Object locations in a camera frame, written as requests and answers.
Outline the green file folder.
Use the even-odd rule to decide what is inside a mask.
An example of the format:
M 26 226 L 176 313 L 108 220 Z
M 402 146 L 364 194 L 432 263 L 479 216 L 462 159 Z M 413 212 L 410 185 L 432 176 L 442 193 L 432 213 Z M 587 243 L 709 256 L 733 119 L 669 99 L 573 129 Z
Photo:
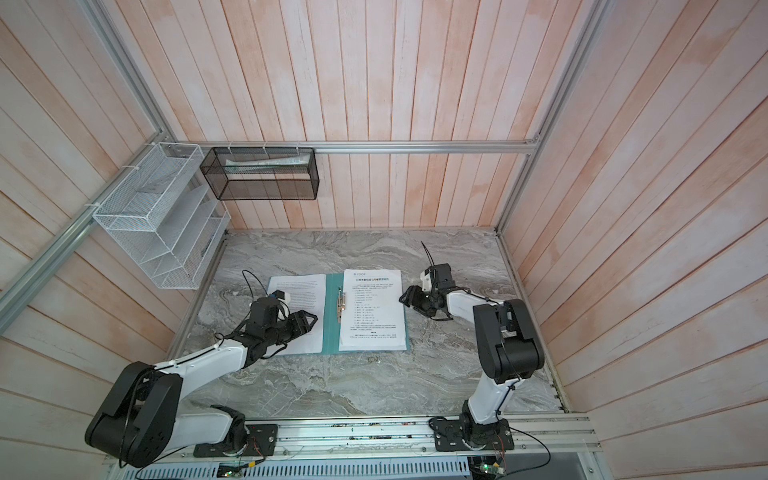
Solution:
M 326 299 L 325 317 L 323 320 L 324 333 L 322 349 L 324 354 L 344 353 L 339 350 L 340 323 L 337 321 L 337 290 L 339 287 L 343 287 L 344 272 L 338 274 L 329 274 L 326 276 Z

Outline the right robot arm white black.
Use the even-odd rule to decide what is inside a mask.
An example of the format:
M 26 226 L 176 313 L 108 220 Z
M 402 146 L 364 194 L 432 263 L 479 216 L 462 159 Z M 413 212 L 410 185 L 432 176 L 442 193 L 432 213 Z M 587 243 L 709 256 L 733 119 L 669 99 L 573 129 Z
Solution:
M 428 426 L 440 452 L 514 448 L 502 410 L 516 389 L 543 368 L 545 353 L 524 301 L 495 300 L 460 287 L 447 263 L 431 265 L 399 302 L 433 320 L 459 317 L 474 325 L 483 374 L 456 420 L 433 417 Z

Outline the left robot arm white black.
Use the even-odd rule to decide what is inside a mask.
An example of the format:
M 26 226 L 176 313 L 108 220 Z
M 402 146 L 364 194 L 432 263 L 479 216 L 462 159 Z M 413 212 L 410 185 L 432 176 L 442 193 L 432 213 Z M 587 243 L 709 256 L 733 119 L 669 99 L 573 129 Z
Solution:
M 129 364 L 86 428 L 85 443 L 136 468 L 189 446 L 243 454 L 250 432 L 241 412 L 223 405 L 183 412 L 181 402 L 222 376 L 271 358 L 271 348 L 284 350 L 318 321 L 313 313 L 291 310 L 285 293 L 276 291 L 253 300 L 246 317 L 207 348 L 162 363 Z

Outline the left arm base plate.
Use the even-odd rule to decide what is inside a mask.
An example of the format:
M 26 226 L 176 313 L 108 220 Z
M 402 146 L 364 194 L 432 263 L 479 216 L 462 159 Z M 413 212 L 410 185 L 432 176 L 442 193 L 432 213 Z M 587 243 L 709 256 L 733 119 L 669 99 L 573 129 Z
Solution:
M 277 424 L 235 426 L 219 443 L 196 445 L 193 456 L 195 458 L 269 457 L 274 454 L 277 434 Z

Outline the gold folder clip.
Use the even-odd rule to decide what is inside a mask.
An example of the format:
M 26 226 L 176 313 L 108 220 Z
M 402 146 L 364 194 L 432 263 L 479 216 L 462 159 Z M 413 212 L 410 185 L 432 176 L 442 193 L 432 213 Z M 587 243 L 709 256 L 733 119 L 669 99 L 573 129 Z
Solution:
M 346 309 L 346 294 L 342 287 L 337 290 L 337 321 L 341 323 L 343 313 Z

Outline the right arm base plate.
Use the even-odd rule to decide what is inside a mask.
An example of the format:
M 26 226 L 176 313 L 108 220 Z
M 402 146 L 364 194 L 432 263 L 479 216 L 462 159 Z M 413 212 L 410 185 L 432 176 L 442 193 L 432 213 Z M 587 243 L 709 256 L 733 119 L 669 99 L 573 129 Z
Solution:
M 514 449 L 511 427 L 506 419 L 482 425 L 475 423 L 468 416 L 461 416 L 458 420 L 439 416 L 430 418 L 427 424 L 434 433 L 435 448 L 439 452 L 506 452 Z

